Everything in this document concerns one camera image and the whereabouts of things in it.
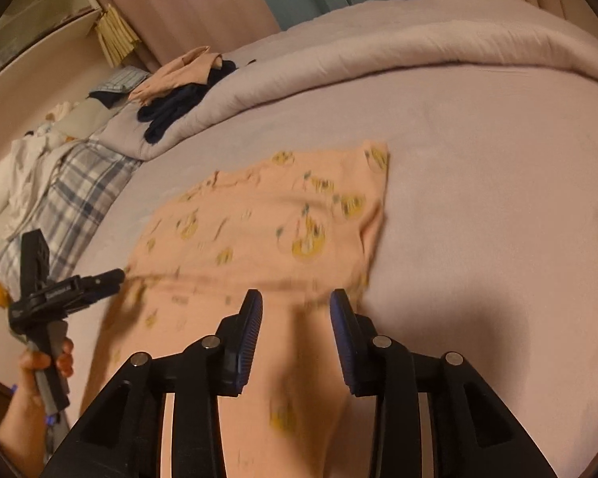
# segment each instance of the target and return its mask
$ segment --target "blanket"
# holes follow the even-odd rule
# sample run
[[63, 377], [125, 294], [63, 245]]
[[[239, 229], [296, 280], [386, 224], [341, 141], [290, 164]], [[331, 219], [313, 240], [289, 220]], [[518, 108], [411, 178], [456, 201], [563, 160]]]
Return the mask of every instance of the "blanket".
[[40, 228], [49, 245], [49, 277], [71, 275], [84, 248], [139, 162], [93, 141], [77, 144], [29, 218], [0, 252], [0, 283], [20, 296], [20, 239]]
[[[104, 321], [91, 385], [102, 386], [137, 351], [183, 351], [236, 314], [256, 287], [264, 313], [249, 385], [238, 401], [219, 399], [227, 474], [322, 476], [349, 394], [330, 292], [345, 288], [356, 302], [365, 289], [387, 172], [378, 142], [280, 151], [247, 169], [215, 172], [160, 207]], [[162, 467], [169, 476], [169, 458]]]
[[[598, 40], [520, 0], [391, 0], [330, 12], [226, 55], [240, 70], [217, 84], [156, 145], [132, 108], [100, 141], [150, 160], [242, 112], [312, 88], [395, 68], [442, 63], [532, 65], [598, 80]], [[247, 63], [257, 59], [256, 63]]]

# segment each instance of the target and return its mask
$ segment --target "human hand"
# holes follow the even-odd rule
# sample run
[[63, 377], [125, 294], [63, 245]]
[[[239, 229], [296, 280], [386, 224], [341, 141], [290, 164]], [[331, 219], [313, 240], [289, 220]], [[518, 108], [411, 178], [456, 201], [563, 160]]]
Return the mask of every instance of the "human hand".
[[[55, 360], [55, 365], [60, 374], [66, 378], [73, 375], [73, 342], [69, 338], [65, 338], [62, 343], [62, 354]], [[18, 390], [24, 394], [39, 399], [41, 401], [40, 392], [35, 383], [35, 371], [44, 370], [51, 364], [51, 357], [47, 354], [30, 351], [29, 349], [20, 356], [19, 369], [20, 378], [18, 379]]]

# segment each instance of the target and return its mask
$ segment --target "mattress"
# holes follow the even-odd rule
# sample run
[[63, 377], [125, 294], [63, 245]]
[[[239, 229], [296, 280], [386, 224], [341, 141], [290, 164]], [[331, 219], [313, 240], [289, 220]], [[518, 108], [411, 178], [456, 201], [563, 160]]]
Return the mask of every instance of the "mattress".
[[[464, 354], [557, 475], [579, 476], [598, 452], [598, 80], [452, 63], [262, 104], [138, 169], [76, 271], [124, 267], [153, 211], [214, 170], [364, 139], [391, 160], [362, 312], [412, 351]], [[106, 305], [69, 319], [73, 421]], [[327, 476], [367, 475], [372, 422], [372, 401], [351, 399]]]

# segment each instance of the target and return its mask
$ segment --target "gray plaid cloth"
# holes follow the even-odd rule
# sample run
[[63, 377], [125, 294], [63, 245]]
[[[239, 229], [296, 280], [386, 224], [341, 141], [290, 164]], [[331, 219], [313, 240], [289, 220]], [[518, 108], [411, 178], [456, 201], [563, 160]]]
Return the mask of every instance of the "gray plaid cloth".
[[49, 277], [73, 272], [108, 209], [141, 162], [87, 141], [66, 155], [38, 208], [0, 252], [0, 283], [20, 297], [20, 239], [40, 228], [49, 245]]

